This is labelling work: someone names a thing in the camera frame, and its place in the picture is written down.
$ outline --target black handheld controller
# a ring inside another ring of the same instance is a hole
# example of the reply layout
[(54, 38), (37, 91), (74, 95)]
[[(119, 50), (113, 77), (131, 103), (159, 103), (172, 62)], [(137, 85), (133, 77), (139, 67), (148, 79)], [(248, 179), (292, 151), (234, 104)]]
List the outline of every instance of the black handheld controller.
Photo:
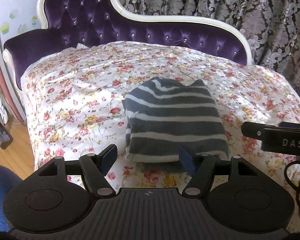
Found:
[[(240, 156), (221, 161), (180, 149), (190, 176), (176, 188), (113, 190), (104, 176), (117, 147), (78, 161), (55, 157), (5, 198), (4, 214), (19, 240), (279, 240), (294, 211), (291, 195)], [(68, 182), (80, 175), (85, 189)], [(211, 190), (215, 175), (229, 180)]]

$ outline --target purple velvet cushion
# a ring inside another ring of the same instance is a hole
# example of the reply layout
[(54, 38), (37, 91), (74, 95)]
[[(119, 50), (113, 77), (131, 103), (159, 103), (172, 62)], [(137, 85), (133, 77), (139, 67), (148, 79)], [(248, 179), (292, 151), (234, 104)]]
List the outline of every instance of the purple velvet cushion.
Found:
[(110, 0), (45, 0), (48, 30), (33, 30), (5, 42), (20, 77), (26, 68), (48, 54), (78, 43), (98, 46), (112, 41), (140, 41), (183, 46), (224, 57), (242, 65), (247, 55), (230, 32), (210, 25), (184, 22), (136, 22), (122, 17)]
[(7, 40), (3, 46), (12, 55), (16, 82), (21, 89), (20, 78), (25, 70), (40, 58), (60, 52), (68, 46), (57, 29), (32, 30)]

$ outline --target folded towel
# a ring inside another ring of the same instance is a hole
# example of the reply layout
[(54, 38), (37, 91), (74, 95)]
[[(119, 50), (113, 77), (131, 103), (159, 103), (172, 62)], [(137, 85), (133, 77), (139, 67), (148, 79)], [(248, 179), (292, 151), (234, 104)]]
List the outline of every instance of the folded towel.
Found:
[(202, 80), (190, 86), (153, 78), (122, 101), (128, 124), (126, 158), (133, 162), (178, 161), (190, 153), (228, 158), (228, 143), (215, 102)]

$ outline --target ribbed black surface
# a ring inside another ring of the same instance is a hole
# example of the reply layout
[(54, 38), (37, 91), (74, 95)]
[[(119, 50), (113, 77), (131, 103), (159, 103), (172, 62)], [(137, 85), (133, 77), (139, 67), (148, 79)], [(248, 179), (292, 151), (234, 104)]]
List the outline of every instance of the ribbed black surface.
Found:
[(97, 201), (88, 216), (71, 228), (42, 235), (19, 230), (12, 234), (20, 240), (279, 240), (287, 236), (283, 229), (250, 235), (226, 228), (199, 200), (184, 198), (174, 188), (124, 188), (114, 198)]

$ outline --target gray and white striped cloth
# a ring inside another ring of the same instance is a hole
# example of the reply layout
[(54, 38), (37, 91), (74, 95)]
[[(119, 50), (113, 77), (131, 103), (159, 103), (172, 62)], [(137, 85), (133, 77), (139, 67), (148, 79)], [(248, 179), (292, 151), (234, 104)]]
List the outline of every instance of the gray and white striped cloth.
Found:
[(202, 80), (184, 86), (156, 77), (128, 93), (122, 104), (128, 118), (127, 160), (175, 162), (180, 146), (228, 158), (225, 129)]

